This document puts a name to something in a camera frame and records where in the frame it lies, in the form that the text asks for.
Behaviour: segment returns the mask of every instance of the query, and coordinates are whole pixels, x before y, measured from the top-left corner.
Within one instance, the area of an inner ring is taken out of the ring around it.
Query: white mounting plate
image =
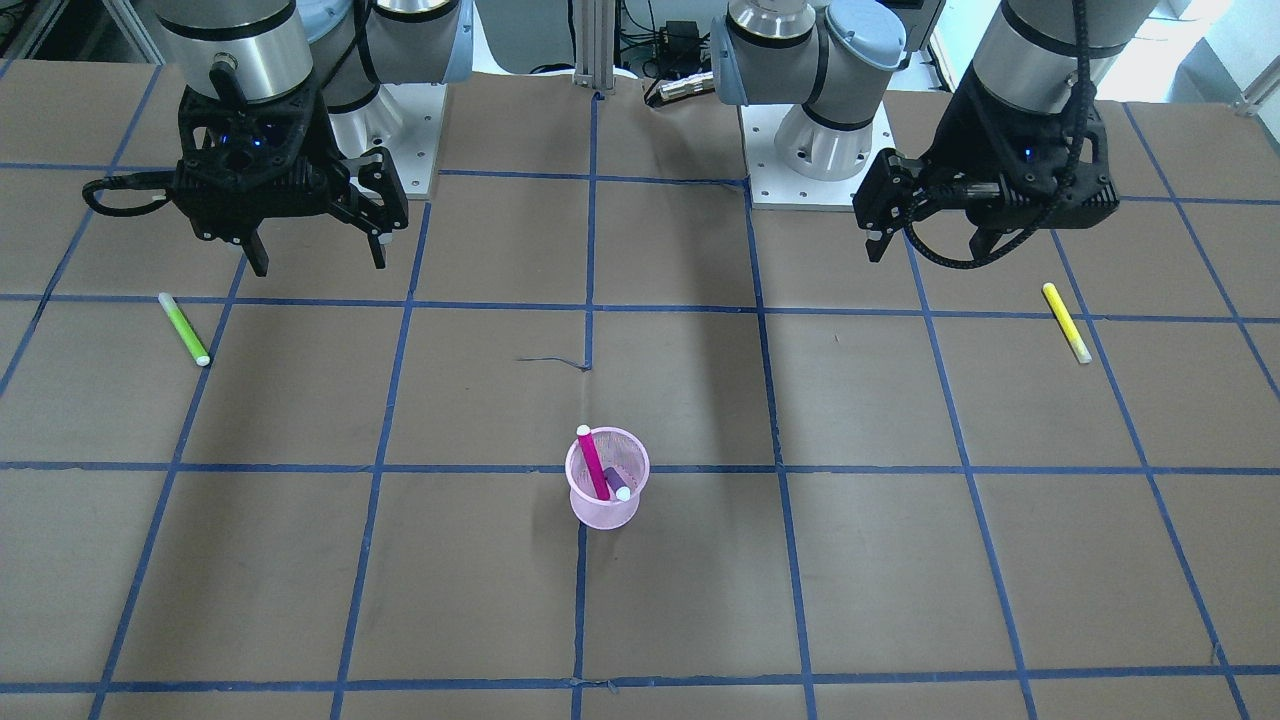
[[[404,129],[385,145],[396,160],[404,196],[410,200],[430,200],[448,86],[406,83],[388,85],[387,90],[404,109]]]
[[[863,184],[863,176],[870,163],[846,181],[824,182],[806,178],[792,170],[773,147],[773,136],[791,105],[744,105],[742,150],[746,169],[751,177],[751,205],[762,210],[827,210],[854,211],[854,193]],[[893,133],[888,128],[884,105],[876,110],[872,120],[874,140],[868,160],[884,147],[893,146]]]

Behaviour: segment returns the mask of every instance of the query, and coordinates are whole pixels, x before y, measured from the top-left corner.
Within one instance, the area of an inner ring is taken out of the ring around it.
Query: pink marker
[[[577,427],[577,446],[582,448],[582,460],[586,461],[586,471],[591,474],[595,497],[608,500],[609,484],[604,480],[604,466],[600,465],[600,456],[595,452],[595,439],[591,437],[590,427]]]

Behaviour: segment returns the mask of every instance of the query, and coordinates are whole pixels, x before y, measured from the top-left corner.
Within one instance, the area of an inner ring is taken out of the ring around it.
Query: black cable
[[[347,44],[347,49],[342,51],[342,55],[338,58],[338,61],[334,63],[333,68],[329,69],[329,74],[326,74],[324,81],[320,83],[320,90],[329,87],[329,83],[333,82],[333,78],[338,76],[338,70],[342,69],[343,63],[347,61],[347,58],[351,56],[352,51],[356,50],[356,47],[360,45],[361,38],[365,36],[365,31],[369,26],[369,15],[372,14],[374,0],[369,0],[367,3],[365,3],[365,5],[362,6],[364,12],[361,12],[360,8],[361,8],[360,0],[356,0],[356,9],[355,9],[356,33],[351,36],[351,42]]]
[[[682,53],[677,54],[675,58],[671,58],[669,61],[672,64],[675,64],[675,63],[678,63],[680,60],[684,60],[685,56],[689,55],[689,53],[691,50],[698,50],[699,56],[701,56],[701,51],[705,50],[707,42],[709,42],[710,38],[712,38],[712,33],[708,32],[708,33],[703,35],[701,37],[698,38],[698,45],[690,45],[689,47],[685,47],[685,50]],[[650,108],[654,106],[654,105],[650,104],[650,96],[653,95],[653,91],[658,87],[658,83],[662,82],[662,77],[666,74],[666,72],[662,69],[662,63],[658,61],[657,58],[654,58],[653,61],[654,61],[654,64],[658,65],[658,73],[657,73],[658,77],[654,78],[653,83],[649,85],[649,88],[645,90],[644,95],[641,96],[644,99],[644,101],[645,101],[645,105],[649,105]]]
[[[1080,152],[1084,150],[1084,131],[1089,120],[1089,108],[1093,105],[1093,99],[1097,96],[1097,87],[1093,85],[1092,76],[1089,74],[1089,26],[1088,18],[1085,17],[1085,0],[1071,0],[1071,10],[1075,19],[1075,74],[1076,82],[1071,92],[1075,95],[1075,126],[1071,133],[1071,147],[1066,154],[1066,165],[1062,167],[1061,177],[1057,182],[1057,188],[1053,191],[1053,196],[1050,199],[1048,205],[1044,210],[1027,225],[1023,232],[1018,233],[1014,240],[1010,240],[1005,245],[991,251],[991,254],[984,258],[978,258],[974,260],[956,260],[954,258],[947,258],[940,255],[920,237],[915,233],[915,213],[919,210],[924,200],[928,199],[928,191],[916,193],[911,199],[911,204],[906,209],[906,224],[902,227],[902,233],[906,234],[906,240],[911,243],[911,247],[918,250],[927,260],[936,265],[942,265],[943,268],[952,268],[956,270],[974,270],[978,268],[984,268],[996,260],[1000,260],[1005,255],[1009,255],[1016,250],[1021,243],[1027,242],[1027,238],[1036,234],[1046,222],[1062,206],[1066,200],[1066,193],[1075,184],[1075,168],[1080,163]]]
[[[577,31],[573,29],[573,0],[566,0],[568,5],[568,44],[573,49],[573,67],[577,67]]]
[[[169,187],[172,184],[173,170],[111,176],[84,183],[84,187],[81,190],[81,196],[84,199],[86,205],[101,215],[106,215],[109,218],[137,218],[138,215],[154,213],[168,204],[170,200]],[[146,205],[138,205],[137,208],[111,208],[102,205],[96,197],[93,197],[93,193],[100,190],[163,190],[165,191],[165,195],[164,197],[152,200]]]

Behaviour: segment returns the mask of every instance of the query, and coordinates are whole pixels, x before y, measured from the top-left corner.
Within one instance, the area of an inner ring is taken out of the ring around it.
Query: purple marker
[[[604,482],[609,484],[614,498],[622,502],[631,500],[631,488],[622,480],[622,475],[618,474],[616,468],[604,469]]]

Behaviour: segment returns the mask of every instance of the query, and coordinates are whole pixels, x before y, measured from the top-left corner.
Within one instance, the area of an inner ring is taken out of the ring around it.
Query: yellow marker
[[[1041,291],[1044,293],[1044,300],[1048,300],[1048,306],[1053,309],[1053,316],[1057,318],[1057,324],[1062,328],[1062,334],[1066,336],[1066,342],[1075,351],[1075,359],[1080,361],[1080,365],[1092,363],[1093,356],[1089,355],[1089,348],[1084,346],[1080,331],[1075,329],[1075,320],[1068,314],[1066,305],[1062,305],[1062,297],[1059,296],[1057,288],[1053,287],[1053,283],[1044,283]]]

